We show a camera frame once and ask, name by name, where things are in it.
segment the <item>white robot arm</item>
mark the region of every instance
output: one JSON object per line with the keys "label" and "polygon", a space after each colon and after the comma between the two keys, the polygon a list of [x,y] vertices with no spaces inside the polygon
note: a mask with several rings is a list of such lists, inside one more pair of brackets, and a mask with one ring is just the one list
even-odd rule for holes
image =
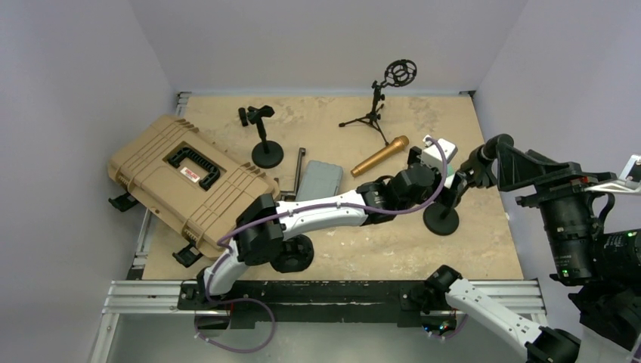
{"label": "white robot arm", "polygon": [[[505,149],[501,138],[505,139],[505,135],[494,138],[470,154],[470,160],[462,166],[463,171],[461,173],[457,172],[459,178],[460,176],[467,178],[464,181],[467,185],[477,188],[488,188],[495,185],[497,180],[489,171],[489,167],[491,161],[497,157],[497,150],[501,151],[502,147]],[[251,225],[252,227],[240,232],[232,239],[228,244],[227,250],[217,262],[201,272],[199,276],[200,286],[205,287],[205,293],[210,296],[224,295],[250,266],[266,262],[270,262],[277,271],[281,271],[281,269],[283,271],[301,271],[309,266],[311,262],[311,257],[309,256],[311,244],[307,246],[303,243],[304,240],[303,242],[298,240],[303,233],[337,226],[363,226],[387,222],[394,218],[394,214],[400,213],[389,215],[381,213],[381,210],[400,211],[414,204],[422,203],[427,195],[435,191],[435,185],[441,182],[441,175],[447,175],[445,171],[446,164],[451,161],[451,157],[456,153],[455,147],[443,147],[446,145],[445,142],[439,140],[440,151],[448,148],[452,154],[445,155],[439,151],[443,157],[440,159],[434,158],[434,150],[428,150],[430,147],[435,147],[435,145],[430,144],[430,141],[426,139],[427,148],[425,150],[413,148],[410,152],[410,160],[408,160],[409,167],[399,172],[387,183],[379,179],[336,197],[303,203],[274,203],[268,196],[264,200],[257,200],[255,205],[248,208],[238,220],[240,226]],[[551,165],[551,167],[558,165],[534,152],[527,154],[526,157],[545,165]],[[628,168],[629,170],[624,171],[622,175],[625,176],[625,179],[620,177],[618,180],[614,178],[609,181],[592,182],[592,179],[587,179],[580,175],[582,179],[579,182],[590,183],[581,189],[581,192],[638,194],[641,191],[638,180],[641,175],[638,167],[641,165],[640,160],[641,157],[638,156],[634,156],[631,159],[631,165],[635,165],[636,168],[631,166]],[[435,166],[439,161],[443,163],[440,166]],[[518,166],[516,161],[510,160],[510,162],[514,166]],[[569,169],[571,172],[576,170],[573,164],[569,164]],[[515,175],[518,175],[518,173],[508,175],[504,173],[499,180],[499,187],[501,181],[506,180],[506,176],[514,177]],[[605,178],[607,175],[595,176],[594,178]],[[465,183],[463,183],[462,187],[460,185],[457,187],[462,189],[456,191],[455,198],[449,199],[453,200],[452,203],[458,204],[460,196],[467,189],[465,188]],[[514,189],[516,189],[516,187],[525,184],[514,182],[513,185],[515,185]],[[574,185],[576,183],[570,179],[570,187]],[[261,219],[264,219],[265,216],[277,216],[277,218],[273,219],[274,221],[271,223],[264,223]],[[604,236],[607,237],[604,240],[605,252],[602,253],[604,256],[606,253],[624,253],[623,250],[607,250],[608,248],[619,247],[622,238],[628,238],[629,240],[625,240],[625,243],[631,246],[636,245],[637,240],[639,240],[636,231],[626,232],[626,237],[621,233]],[[293,260],[293,267],[287,268],[286,266],[275,265],[274,260],[278,260],[279,256],[285,256],[284,259],[281,259],[281,262]],[[597,271],[599,271],[598,268],[602,268],[601,266],[605,266],[603,262],[601,262],[601,265],[597,265]],[[577,279],[570,274],[577,273],[578,270],[566,271],[559,266],[557,268],[562,273],[559,277],[562,282],[573,281],[570,280],[572,278]],[[608,268],[610,270],[601,270],[602,273],[607,272],[616,278],[619,278],[618,276],[626,276],[625,274],[629,272],[628,270],[619,271],[616,267],[610,267],[609,265]],[[603,311],[607,311],[609,314],[612,313],[615,318],[623,316],[617,315],[621,314],[620,308],[626,309],[625,314],[628,315],[625,316],[628,320],[623,321],[623,323],[635,328],[634,319],[638,315],[636,313],[638,304],[635,305],[634,301],[636,300],[632,300],[632,298],[637,298],[634,295],[631,296],[627,290],[616,290],[612,293],[603,290],[604,287],[598,284],[599,280],[597,278],[592,278],[589,281],[591,283],[590,288],[599,289],[599,294],[602,294],[600,296],[603,296],[604,300],[598,302],[604,304],[601,305],[600,309],[606,307],[607,310]],[[579,293],[578,295],[580,296],[575,297],[573,301],[576,304],[580,304],[578,306],[582,311],[581,323],[588,327],[595,327],[598,325],[595,325],[594,321],[602,321],[598,320],[602,317],[595,317],[595,314],[586,315],[592,321],[589,321],[589,324],[584,323],[583,311],[592,311],[590,309],[593,306],[590,304],[594,304],[589,295],[592,291],[587,288],[588,286],[584,288],[585,293],[582,290],[584,296]],[[630,345],[628,343],[629,340],[622,340],[623,337],[629,337],[629,333],[633,333],[633,330],[621,331],[623,335],[611,338],[609,336],[613,335],[609,330],[599,331],[597,329],[597,331],[593,331],[586,329],[585,341],[581,345],[579,339],[570,333],[541,326],[511,312],[477,290],[458,272],[445,265],[430,276],[425,281],[424,286],[421,285],[417,289],[417,292],[411,293],[409,298],[421,306],[436,306],[438,309],[453,308],[465,312],[501,337],[521,355],[524,361],[531,363],[629,361],[632,357],[631,351],[634,351],[634,349],[628,347]]]}
{"label": "white robot arm", "polygon": [[[533,150],[523,153],[513,142],[509,135],[498,135],[470,153],[445,191],[447,197],[439,200],[441,209],[452,213],[470,188],[496,185],[499,191],[514,191],[533,185],[536,193],[517,197],[516,203],[540,209],[556,264],[552,279],[583,286],[569,298],[581,312],[589,343],[579,352],[578,340],[570,334],[525,321],[473,290],[455,271],[450,275],[457,277],[441,284],[439,292],[449,306],[479,320],[527,361],[630,361],[641,335],[641,230],[606,234],[604,224],[615,204],[614,194],[641,194],[641,157],[633,155],[617,177],[584,172],[577,163],[557,163]],[[496,176],[491,170],[495,160]],[[593,201],[604,196],[607,204],[597,215]],[[447,213],[431,222],[440,227]],[[456,226],[444,234],[453,233]],[[443,273],[437,271],[431,279],[439,275]]]}
{"label": "white robot arm", "polygon": [[[308,238],[298,236],[325,228],[388,222],[407,212],[403,209],[425,203],[441,175],[447,178],[447,165],[457,147],[441,138],[436,141],[439,150],[430,135],[423,142],[425,148],[410,151],[408,168],[387,183],[380,178],[335,197],[305,202],[275,203],[263,196],[238,219],[239,226],[265,215],[279,217],[271,225],[257,225],[235,236],[216,263],[201,272],[201,284],[209,295],[217,296],[227,293],[252,265],[271,262],[277,271],[302,271],[311,263],[313,248]],[[385,214],[383,209],[402,212]]]}

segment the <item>tan hard case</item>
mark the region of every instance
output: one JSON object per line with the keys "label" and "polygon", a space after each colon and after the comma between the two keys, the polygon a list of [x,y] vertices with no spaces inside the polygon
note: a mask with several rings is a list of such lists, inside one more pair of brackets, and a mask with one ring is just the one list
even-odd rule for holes
{"label": "tan hard case", "polygon": [[[168,160],[186,147],[197,156],[185,157],[178,168],[169,165]],[[208,175],[199,165],[198,161],[203,161],[199,157],[220,170],[209,190],[199,184]],[[276,181],[257,166],[237,161],[197,127],[173,115],[161,116],[118,150],[109,161],[108,172],[112,180],[186,240],[192,240],[210,259],[221,254],[216,241],[235,228],[236,218],[257,197],[272,194],[277,200],[280,193]]]}

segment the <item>purple cable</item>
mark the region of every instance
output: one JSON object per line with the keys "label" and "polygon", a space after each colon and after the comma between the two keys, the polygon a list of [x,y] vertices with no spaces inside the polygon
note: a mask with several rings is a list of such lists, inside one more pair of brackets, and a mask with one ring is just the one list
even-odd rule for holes
{"label": "purple cable", "polygon": [[[443,151],[443,148],[441,147],[441,145],[438,144],[438,142],[433,138],[426,138],[426,140],[427,141],[431,141],[436,146],[436,149],[438,150],[438,153],[441,155],[441,160],[443,160],[443,165],[442,165],[441,170],[447,170],[447,160],[446,160],[445,152]],[[414,208],[410,208],[410,209],[387,210],[387,209],[375,208],[373,206],[362,206],[360,204],[340,203],[340,202],[338,202],[338,203],[320,203],[320,204],[313,204],[313,205],[310,205],[310,206],[301,206],[300,208],[296,208],[296,209],[292,210],[291,213],[301,213],[301,212],[306,212],[308,210],[320,209],[320,208],[331,208],[331,207],[340,208],[341,206],[349,206],[349,207],[352,207],[352,208],[358,208],[358,209],[362,209],[362,210],[365,210],[365,211],[368,211],[368,212],[372,212],[372,213],[381,213],[381,214],[387,214],[387,215],[391,215],[391,216],[399,216],[399,215],[402,215],[402,214],[414,213],[414,212],[416,212],[418,210],[421,210],[421,209],[427,207],[428,205],[430,205],[430,204],[432,204],[434,202],[436,197],[438,197],[438,195],[443,190],[443,187],[445,186],[445,179],[446,178],[447,178],[446,175],[442,175],[441,176],[441,181],[438,183],[438,186],[436,187],[436,190],[434,191],[434,193],[432,193],[432,195],[429,196],[429,198],[427,198],[427,200],[425,202],[419,204],[418,206],[415,206]],[[223,248],[227,249],[231,253],[231,252],[233,252],[233,250],[231,249],[231,247],[229,247],[229,244],[225,243],[226,240],[232,238],[233,236],[235,236],[236,234],[239,234],[242,231],[245,231],[248,228],[255,227],[257,225],[261,225],[263,223],[266,223],[266,222],[269,222],[269,221],[273,221],[275,219],[279,219],[279,218],[282,218],[284,216],[288,216],[289,214],[290,214],[290,211],[283,212],[283,213],[278,213],[278,214],[274,214],[273,216],[257,219],[254,222],[247,223],[246,225],[242,225],[239,228],[236,228],[233,231],[227,233],[225,236],[223,236],[220,240],[218,240],[218,242],[216,242],[216,245],[218,245],[219,247],[223,247]],[[271,311],[269,306],[265,305],[265,303],[260,301],[260,300],[244,297],[244,298],[239,298],[239,299],[218,301],[218,300],[213,300],[212,297],[209,295],[209,287],[212,284],[212,280],[213,280],[214,274],[218,271],[218,269],[220,268],[222,263],[226,259],[228,259],[230,256],[231,255],[228,255],[228,254],[225,255],[224,254],[224,255],[220,256],[216,260],[216,263],[214,264],[214,267],[212,268],[212,273],[209,275],[209,278],[207,279],[207,282],[205,284],[205,291],[206,291],[205,296],[206,296],[207,300],[210,303],[214,303],[216,305],[228,305],[228,304],[233,304],[233,303],[244,303],[244,302],[245,303],[247,303],[247,302],[248,303],[256,303],[256,304],[260,305],[263,309],[265,309],[267,311],[267,313],[269,314],[269,318],[271,319],[271,330],[269,332],[269,335],[267,336],[267,339],[265,339],[264,342],[260,343],[255,348],[238,349],[238,348],[233,348],[233,347],[230,347],[230,346],[226,346],[224,344],[220,344],[220,343],[218,343],[218,342],[216,342],[214,340],[209,339],[208,337],[205,337],[198,330],[198,324],[197,324],[198,320],[197,319],[194,319],[194,328],[196,329],[196,336],[197,337],[199,337],[200,339],[204,340],[205,342],[207,342],[209,344],[212,344],[213,346],[217,346],[218,348],[222,348],[224,350],[227,350],[229,352],[234,352],[234,353],[254,353],[254,352],[259,351],[260,349],[265,348],[269,344],[269,342],[271,342],[271,340],[274,338],[274,335],[276,334],[276,318],[274,317],[274,312]]]}

